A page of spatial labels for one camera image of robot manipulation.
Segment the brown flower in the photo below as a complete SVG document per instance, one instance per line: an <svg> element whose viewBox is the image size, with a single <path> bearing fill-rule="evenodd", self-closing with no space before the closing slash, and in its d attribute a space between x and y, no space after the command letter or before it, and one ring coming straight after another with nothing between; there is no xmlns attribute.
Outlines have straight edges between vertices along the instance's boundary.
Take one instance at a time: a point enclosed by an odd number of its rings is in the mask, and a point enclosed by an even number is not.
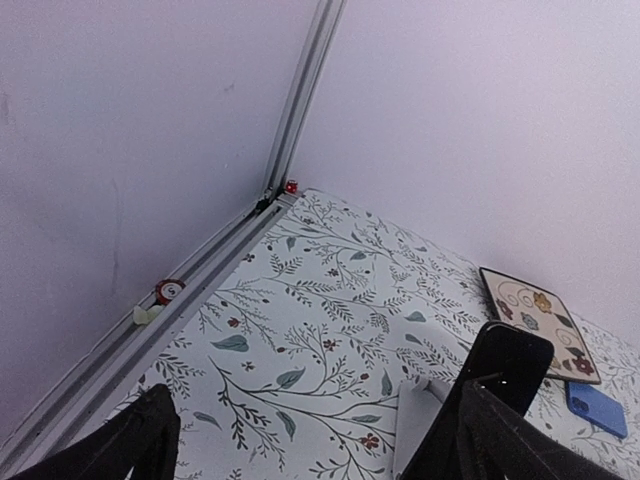
<svg viewBox="0 0 640 480"><path fill-rule="evenodd" d="M571 361L576 366L579 372L582 372L586 375L591 375L593 372L595 372L595 370L591 366L591 362L586 358L572 358Z"/></svg>
<svg viewBox="0 0 640 480"><path fill-rule="evenodd" d="M551 313L551 302L544 293L534 293L533 303L542 313Z"/></svg>
<svg viewBox="0 0 640 480"><path fill-rule="evenodd" d="M500 307L500 310L502 310L504 316L509 320L513 320L513 310L509 308L507 302L505 302L504 300L496 300L496 303L498 304L498 307Z"/></svg>
<svg viewBox="0 0 640 480"><path fill-rule="evenodd" d="M378 448L379 442L380 442L380 439L378 437L374 437L373 433L368 433L366 437L362 437L360 439L360 443L363 444L365 448L368 448L369 450Z"/></svg>
<svg viewBox="0 0 640 480"><path fill-rule="evenodd" d="M322 342L322 346L325 348L325 350L333 352L333 349L336 348L338 344L335 340L325 340L324 342Z"/></svg>

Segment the white backdrop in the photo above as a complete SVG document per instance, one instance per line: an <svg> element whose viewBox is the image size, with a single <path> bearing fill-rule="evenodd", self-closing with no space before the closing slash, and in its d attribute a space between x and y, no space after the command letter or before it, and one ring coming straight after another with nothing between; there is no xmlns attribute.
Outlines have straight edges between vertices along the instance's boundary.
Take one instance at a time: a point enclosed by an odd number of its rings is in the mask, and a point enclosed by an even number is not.
<svg viewBox="0 0 640 480"><path fill-rule="evenodd" d="M640 5L350 0L293 177L640 345Z"/></svg>
<svg viewBox="0 0 640 480"><path fill-rule="evenodd" d="M257 201L316 3L0 3L0 441Z"/></svg>

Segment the leaf pattern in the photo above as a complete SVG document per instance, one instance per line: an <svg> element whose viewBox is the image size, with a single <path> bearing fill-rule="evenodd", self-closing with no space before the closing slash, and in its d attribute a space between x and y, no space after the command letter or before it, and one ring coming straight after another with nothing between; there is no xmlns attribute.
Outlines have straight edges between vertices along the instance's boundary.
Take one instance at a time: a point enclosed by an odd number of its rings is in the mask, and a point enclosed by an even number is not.
<svg viewBox="0 0 640 480"><path fill-rule="evenodd" d="M155 383L169 386L182 419L176 479L221 466L233 480L392 478L394 391L415 375L453 382L493 318L477 266L316 191L245 258L113 414ZM629 437L571 415L556 380L545 380L527 418L640 478L640 355L572 318L602 376L598 389L624 406Z"/></svg>

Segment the leaf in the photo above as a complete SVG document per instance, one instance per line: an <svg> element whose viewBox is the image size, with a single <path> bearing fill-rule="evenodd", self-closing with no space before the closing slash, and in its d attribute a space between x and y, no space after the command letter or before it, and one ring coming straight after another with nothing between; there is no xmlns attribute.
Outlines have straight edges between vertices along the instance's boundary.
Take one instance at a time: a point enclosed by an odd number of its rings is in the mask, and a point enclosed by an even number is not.
<svg viewBox="0 0 640 480"><path fill-rule="evenodd" d="M210 423L211 425L215 425L220 430L222 430L222 427L220 426L218 421L215 418L213 418L211 415L207 414L207 413L193 412L193 416L196 417L196 419L200 420L201 422Z"/></svg>
<svg viewBox="0 0 640 480"><path fill-rule="evenodd" d="M407 333L404 338L407 340L407 342L413 342L413 343L417 343L418 345L422 345L422 342L420 340L418 340L416 337L414 337L413 335L411 335L410 333Z"/></svg>
<svg viewBox="0 0 640 480"><path fill-rule="evenodd" d="M382 417L378 415L360 415L358 417L351 417L351 420L358 423L376 423Z"/></svg>
<svg viewBox="0 0 640 480"><path fill-rule="evenodd" d="M293 442L293 434L296 433L296 422L284 412L276 412L276 416L284 423L284 429L289 434L289 438Z"/></svg>
<svg viewBox="0 0 640 480"><path fill-rule="evenodd" d="M384 376L382 377L382 396L388 397L393 393L393 384L391 383L391 379L389 378L389 374L387 371L384 371Z"/></svg>
<svg viewBox="0 0 640 480"><path fill-rule="evenodd" d="M569 352L571 352L571 354L575 355L576 357L584 357L584 352L582 350L580 350L579 348L567 347L567 350L569 350Z"/></svg>
<svg viewBox="0 0 640 480"><path fill-rule="evenodd" d="M558 315L557 313L556 313L556 317L558 317L558 320L560 320L560 323L563 324L565 327L574 328L573 323L571 323L571 320L569 320L567 317L563 317L562 315Z"/></svg>
<svg viewBox="0 0 640 480"><path fill-rule="evenodd" d="M418 312L417 310L415 312L413 312L411 315L409 315L408 317L404 317L407 320L409 320L410 322L421 322L424 323L427 321L426 318L424 318L424 315L422 315L422 313Z"/></svg>
<svg viewBox="0 0 640 480"><path fill-rule="evenodd" d="M282 388L284 388L285 390L288 390L291 387L293 387L296 383L298 383L298 380L300 380L302 375L304 375L305 370L306 368L303 368L302 370L291 370L289 372L285 372L282 375L280 375L278 378L276 378L276 382Z"/></svg>
<svg viewBox="0 0 640 480"><path fill-rule="evenodd" d="M247 339L242 335L232 335L219 342L211 342L211 345L220 350L232 350L234 352L246 352L249 350Z"/></svg>

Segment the floral notebook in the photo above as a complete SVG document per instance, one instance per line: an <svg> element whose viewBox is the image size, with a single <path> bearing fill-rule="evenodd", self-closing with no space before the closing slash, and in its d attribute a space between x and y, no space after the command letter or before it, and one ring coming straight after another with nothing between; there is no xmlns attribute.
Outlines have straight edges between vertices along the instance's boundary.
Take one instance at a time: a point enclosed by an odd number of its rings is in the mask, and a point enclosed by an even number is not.
<svg viewBox="0 0 640 480"><path fill-rule="evenodd" d="M593 358L562 300L535 285L493 270L481 268L480 275L500 320L553 343L555 356L548 377L601 383Z"/></svg>

